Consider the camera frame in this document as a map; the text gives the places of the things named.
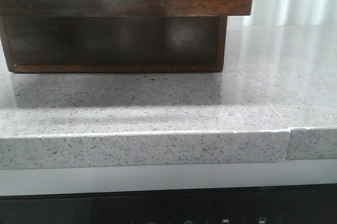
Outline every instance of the quartz countertop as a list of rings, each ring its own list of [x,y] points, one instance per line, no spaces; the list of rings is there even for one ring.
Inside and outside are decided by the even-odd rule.
[[[337,158],[337,26],[229,29],[222,73],[12,74],[0,169]]]

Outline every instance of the wooden box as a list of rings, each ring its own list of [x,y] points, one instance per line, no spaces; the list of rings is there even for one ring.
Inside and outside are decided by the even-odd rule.
[[[16,73],[220,72],[226,21],[252,0],[0,0]]]

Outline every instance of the control panel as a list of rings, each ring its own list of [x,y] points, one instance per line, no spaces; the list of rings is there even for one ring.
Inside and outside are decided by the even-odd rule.
[[[0,198],[1,224],[337,223],[337,185]]]

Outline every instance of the touch control icon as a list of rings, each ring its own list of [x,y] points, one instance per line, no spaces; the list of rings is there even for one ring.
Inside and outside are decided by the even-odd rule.
[[[266,224],[266,223],[265,223],[265,218],[260,218],[260,219],[259,219],[259,224]]]

